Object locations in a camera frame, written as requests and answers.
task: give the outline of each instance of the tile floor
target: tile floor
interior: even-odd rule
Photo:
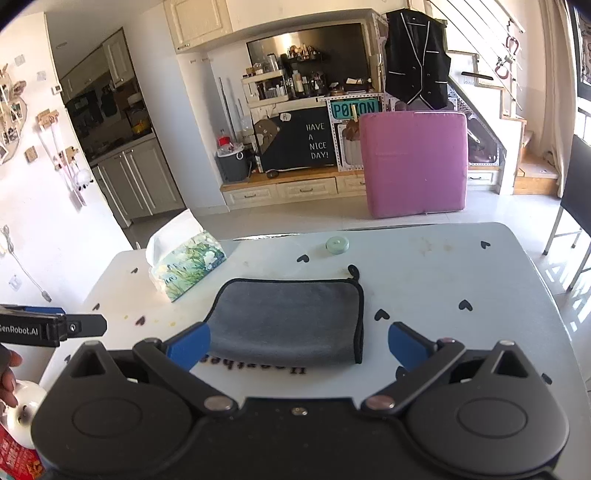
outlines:
[[[589,379],[587,384],[591,390],[591,272],[581,276],[571,293],[566,292],[590,239],[583,234],[577,248],[571,249],[574,237],[557,238],[550,254],[542,256],[558,206],[558,199],[547,196],[499,196],[492,192],[468,192],[466,209],[461,212],[374,220],[369,215],[365,196],[360,196],[233,210],[202,216],[198,220],[218,239],[421,223],[504,223],[519,239],[554,296],[572,338],[583,378]],[[166,221],[167,217],[163,216],[134,225],[134,238],[145,247],[150,235]],[[558,232],[576,229],[577,225],[565,212]]]

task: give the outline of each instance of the chair leg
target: chair leg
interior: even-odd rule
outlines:
[[[577,280],[579,279],[581,272],[584,270],[585,265],[587,264],[587,260],[589,259],[589,255],[591,255],[591,244],[589,244],[589,248],[587,249],[587,252],[585,253],[585,256],[583,257],[583,261],[579,265],[579,269],[577,270],[577,273],[575,273],[573,281],[570,283],[569,287],[567,288],[567,291],[571,291],[574,288],[574,285],[577,283]]]
[[[556,235],[556,230],[558,230],[558,224],[560,223],[560,219],[562,218],[562,212],[564,212],[564,209],[561,205],[558,209],[558,215],[556,215],[554,226],[552,227],[552,233],[550,234],[550,238],[548,238],[548,243],[546,244],[546,248],[544,249],[544,253],[542,253],[542,255],[548,255],[548,251],[550,250],[550,246],[552,245],[552,241],[554,240],[554,236]]]
[[[574,242],[573,242],[573,245],[571,246],[571,248],[575,248],[577,246],[577,242],[579,241],[579,237],[581,236],[581,233],[583,233],[583,229],[582,228],[577,233],[577,236],[574,237]]]

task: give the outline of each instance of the pink ottoman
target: pink ottoman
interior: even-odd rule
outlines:
[[[452,212],[466,206],[468,140],[463,113],[366,113],[359,122],[373,217]]]

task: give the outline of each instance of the power cord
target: power cord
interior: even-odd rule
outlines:
[[[18,266],[21,267],[21,270],[29,278],[29,280],[31,280],[31,282],[33,282],[33,285],[35,285],[39,289],[39,291],[41,292],[41,296],[47,302],[51,303],[51,297],[50,297],[50,295],[45,290],[43,290],[43,288],[41,288],[41,286],[39,285],[39,283],[37,283],[35,281],[35,279],[33,279],[33,277],[31,276],[31,274],[25,269],[25,267],[22,266],[21,261],[18,259],[18,257],[14,253],[14,244],[12,243],[12,240],[10,238],[10,228],[8,227],[8,225],[4,225],[2,227],[2,234],[3,234],[4,238],[6,239],[6,243],[7,243],[7,246],[8,246],[7,247],[8,248],[8,253],[10,253],[12,255],[12,257],[14,258],[14,260],[16,260]]]

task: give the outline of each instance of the table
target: table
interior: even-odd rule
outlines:
[[[388,328],[402,321],[422,335],[455,337],[470,349],[490,349],[500,339],[519,344],[564,408],[570,439],[556,473],[563,480],[591,472],[591,415],[568,333],[547,287],[513,233],[499,223],[448,224],[345,232],[350,248],[328,253],[326,240],[343,232],[222,241],[228,260],[183,297],[170,303],[148,278],[145,251],[118,254],[84,306],[108,321],[100,338],[108,349],[129,349],[156,336],[168,339],[203,320],[220,287],[231,278],[310,280],[348,278],[355,264],[365,293],[363,363],[348,367],[242,368],[208,358],[192,373],[237,401],[247,396],[341,397],[360,401],[394,380],[398,361],[389,353]],[[307,254],[309,262],[297,262]],[[468,300],[473,306],[460,310]],[[390,320],[375,321],[383,309]],[[136,325],[145,318],[143,325]],[[51,387],[85,339],[57,348],[41,385]]]

